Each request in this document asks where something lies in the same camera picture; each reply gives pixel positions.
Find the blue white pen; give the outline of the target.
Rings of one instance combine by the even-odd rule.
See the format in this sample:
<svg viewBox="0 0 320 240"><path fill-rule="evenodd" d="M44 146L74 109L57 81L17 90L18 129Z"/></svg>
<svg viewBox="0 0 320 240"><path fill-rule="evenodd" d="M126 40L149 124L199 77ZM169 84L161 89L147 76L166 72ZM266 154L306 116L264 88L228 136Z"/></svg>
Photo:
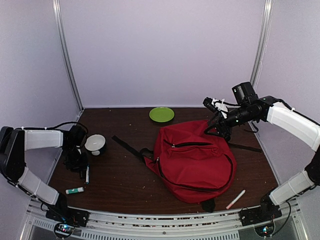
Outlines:
<svg viewBox="0 0 320 240"><path fill-rule="evenodd" d="M87 185L90 183L90 165L89 164L86 166L85 183Z"/></svg>

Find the green white glue stick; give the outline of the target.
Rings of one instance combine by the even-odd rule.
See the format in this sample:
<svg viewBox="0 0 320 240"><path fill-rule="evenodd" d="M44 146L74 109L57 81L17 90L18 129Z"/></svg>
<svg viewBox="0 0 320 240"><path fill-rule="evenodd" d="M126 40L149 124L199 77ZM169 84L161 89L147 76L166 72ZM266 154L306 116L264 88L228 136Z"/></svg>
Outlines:
<svg viewBox="0 0 320 240"><path fill-rule="evenodd" d="M65 190L65 193L67 195L77 194L77 193L82 193L82 192L84 192L84 188L83 187L78 187L78 188L72 188L72 189L66 189Z"/></svg>

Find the red backpack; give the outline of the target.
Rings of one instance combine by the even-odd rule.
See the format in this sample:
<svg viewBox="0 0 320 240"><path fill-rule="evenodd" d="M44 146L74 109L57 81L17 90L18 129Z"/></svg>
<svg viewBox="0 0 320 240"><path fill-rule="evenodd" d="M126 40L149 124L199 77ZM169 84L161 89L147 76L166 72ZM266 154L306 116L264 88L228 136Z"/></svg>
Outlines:
<svg viewBox="0 0 320 240"><path fill-rule="evenodd" d="M261 153L262 150L230 143L206 120L187 121L159 129L153 149L137 150L117 136L117 144L134 155L178 200L200 204L205 212L216 208L215 199L233 184L237 161L231 148Z"/></svg>

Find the pink white pen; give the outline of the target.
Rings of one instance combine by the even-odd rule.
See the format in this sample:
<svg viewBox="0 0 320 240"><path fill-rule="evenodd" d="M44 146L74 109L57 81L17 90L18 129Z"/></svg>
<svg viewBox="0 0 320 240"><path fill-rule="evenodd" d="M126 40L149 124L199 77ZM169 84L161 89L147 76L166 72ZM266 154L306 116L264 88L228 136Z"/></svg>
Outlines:
<svg viewBox="0 0 320 240"><path fill-rule="evenodd" d="M246 193L246 190L242 190L226 207L226 210L229 210L244 194Z"/></svg>

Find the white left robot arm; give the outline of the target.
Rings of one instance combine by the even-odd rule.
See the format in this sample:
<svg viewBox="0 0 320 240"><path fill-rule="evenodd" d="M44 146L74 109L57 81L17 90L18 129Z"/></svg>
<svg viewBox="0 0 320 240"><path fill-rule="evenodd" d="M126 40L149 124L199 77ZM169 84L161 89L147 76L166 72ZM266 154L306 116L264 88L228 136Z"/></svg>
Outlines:
<svg viewBox="0 0 320 240"><path fill-rule="evenodd" d="M21 189L48 206L61 222L72 218L67 198L50 187L43 179L41 158L49 163L53 150L61 151L67 170L85 175L88 158L82 148L88 129L81 123L71 121L69 130L64 123L53 127L3 126L0 129L0 173L9 184Z"/></svg>

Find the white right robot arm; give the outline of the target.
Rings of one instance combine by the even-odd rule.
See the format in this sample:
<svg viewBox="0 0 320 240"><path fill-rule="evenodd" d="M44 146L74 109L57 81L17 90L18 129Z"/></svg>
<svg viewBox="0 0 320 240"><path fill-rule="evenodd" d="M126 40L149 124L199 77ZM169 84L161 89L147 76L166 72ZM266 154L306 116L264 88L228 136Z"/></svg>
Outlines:
<svg viewBox="0 0 320 240"><path fill-rule="evenodd" d="M259 220L268 220L281 204L320 184L319 123L272 96L243 97L232 110L227 109L228 103L215 98L205 98L203 105L214 114L204 132L226 141L235 126L260 121L271 124L271 132L263 126L258 140L273 171L282 174L288 167L289 172L278 187L261 198L256 210Z"/></svg>

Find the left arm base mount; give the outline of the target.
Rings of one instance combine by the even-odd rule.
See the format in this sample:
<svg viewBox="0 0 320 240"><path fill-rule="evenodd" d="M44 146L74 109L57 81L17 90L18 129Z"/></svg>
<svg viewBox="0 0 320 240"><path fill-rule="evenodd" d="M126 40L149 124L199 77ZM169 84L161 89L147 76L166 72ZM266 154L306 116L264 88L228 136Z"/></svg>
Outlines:
<svg viewBox="0 0 320 240"><path fill-rule="evenodd" d="M53 227L53 233L58 239L69 238L76 228L86 227L90 213L85 210L70 208L69 216L62 216L53 210L48 210L45 217L55 220L57 223Z"/></svg>

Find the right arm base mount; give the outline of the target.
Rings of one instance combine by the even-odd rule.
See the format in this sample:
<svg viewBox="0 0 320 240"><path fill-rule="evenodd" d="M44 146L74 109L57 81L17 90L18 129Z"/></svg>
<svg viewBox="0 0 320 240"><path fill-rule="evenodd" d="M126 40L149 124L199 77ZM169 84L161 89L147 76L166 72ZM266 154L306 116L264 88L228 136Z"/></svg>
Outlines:
<svg viewBox="0 0 320 240"><path fill-rule="evenodd" d="M261 207L244 207L239 211L242 226L253 226L255 233L262 238L269 238L276 232L275 219L281 216L282 212L279 209L265 213Z"/></svg>

